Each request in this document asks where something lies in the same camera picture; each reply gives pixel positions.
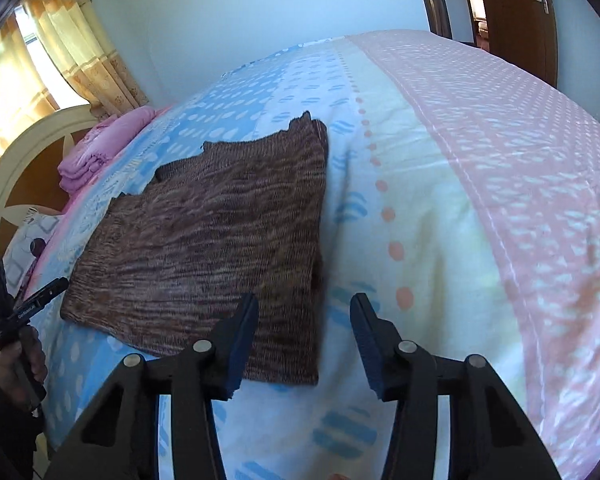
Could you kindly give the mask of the left hand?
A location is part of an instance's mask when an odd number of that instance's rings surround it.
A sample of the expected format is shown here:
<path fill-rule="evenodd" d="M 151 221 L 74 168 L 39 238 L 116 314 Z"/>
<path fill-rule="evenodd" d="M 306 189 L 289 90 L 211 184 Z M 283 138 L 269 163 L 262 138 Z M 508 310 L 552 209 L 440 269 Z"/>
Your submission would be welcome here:
<path fill-rule="evenodd" d="M 21 365 L 20 356 L 29 360 L 29 370 L 33 378 L 42 384 L 47 376 L 46 356 L 42 350 L 38 331 L 31 325 L 24 326 L 19 339 L 0 351 L 0 389 L 9 401 L 23 411 L 31 411 L 33 401 L 28 393 L 26 382 L 18 374 Z"/>

